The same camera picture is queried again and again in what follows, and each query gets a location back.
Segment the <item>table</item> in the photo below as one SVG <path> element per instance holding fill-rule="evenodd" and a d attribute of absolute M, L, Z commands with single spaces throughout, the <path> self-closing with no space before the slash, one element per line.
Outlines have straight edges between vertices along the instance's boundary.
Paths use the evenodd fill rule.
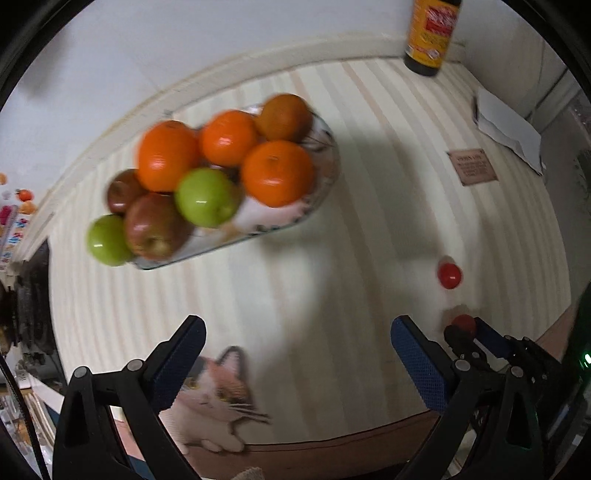
<path fill-rule="evenodd" d="M 389 343 L 393 318 L 409 314 L 442 340 L 449 317 L 469 312 L 503 334 L 538 338 L 570 304 L 543 180 L 475 128 L 478 86 L 461 64 L 427 79 L 400 59 L 363 59 L 254 79 L 174 112 L 196 126 L 296 93 L 334 131 L 342 174 L 303 224 L 154 271 L 104 267 L 85 251 L 89 222 L 106 213 L 104 188 L 132 166 L 138 139 L 113 152 L 64 200 L 50 232 L 66 375 L 145 358 L 198 314 L 208 331 L 202 355 L 223 366 L 238 347 L 230 353 L 246 372 L 242 385 L 269 415 L 228 424 L 243 453 L 190 447 L 203 475 L 261 465 L 266 478 L 334 478 L 408 459 L 436 417 L 422 414 Z M 463 187 L 447 152 L 465 148 L 483 148 L 498 181 Z M 445 256 L 464 272 L 453 291 L 436 279 Z"/>

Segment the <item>green apple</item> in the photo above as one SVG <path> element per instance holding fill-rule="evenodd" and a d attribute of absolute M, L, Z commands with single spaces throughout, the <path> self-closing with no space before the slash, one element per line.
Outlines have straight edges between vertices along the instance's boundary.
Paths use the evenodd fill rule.
<path fill-rule="evenodd" d="M 196 168 L 181 180 L 174 200 L 189 222 L 215 228 L 234 216 L 240 206 L 240 192 L 222 171 Z"/>
<path fill-rule="evenodd" d="M 105 215 L 95 221 L 86 234 L 86 247 L 99 262 L 110 267 L 134 257 L 125 241 L 123 219 L 118 215 Z"/>

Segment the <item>white paper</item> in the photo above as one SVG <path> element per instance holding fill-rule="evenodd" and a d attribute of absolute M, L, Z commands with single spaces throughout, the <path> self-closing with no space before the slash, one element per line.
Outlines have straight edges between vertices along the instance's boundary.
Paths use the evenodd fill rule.
<path fill-rule="evenodd" d="M 481 132 L 509 147 L 533 170 L 542 175 L 542 137 L 523 117 L 488 90 L 478 89 L 475 121 Z"/>

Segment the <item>cat picture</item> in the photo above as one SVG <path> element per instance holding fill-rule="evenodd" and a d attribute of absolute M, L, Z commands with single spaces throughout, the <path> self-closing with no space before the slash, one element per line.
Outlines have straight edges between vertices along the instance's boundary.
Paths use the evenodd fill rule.
<path fill-rule="evenodd" d="M 234 433 L 234 422 L 268 423 L 268 415 L 258 412 L 252 403 L 245 374 L 245 355 L 237 346 L 228 347 L 217 360 L 197 359 L 173 406 L 160 413 L 160 420 L 184 455 L 192 445 L 211 452 L 241 452 L 244 443 Z"/>

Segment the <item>bottle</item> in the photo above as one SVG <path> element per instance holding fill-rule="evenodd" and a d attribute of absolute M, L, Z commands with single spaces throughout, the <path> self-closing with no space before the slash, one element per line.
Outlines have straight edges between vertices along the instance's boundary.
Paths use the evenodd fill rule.
<path fill-rule="evenodd" d="M 443 57 L 456 26 L 462 0 L 415 0 L 408 32 L 404 64 L 413 72 L 432 77 L 441 68 Z"/>

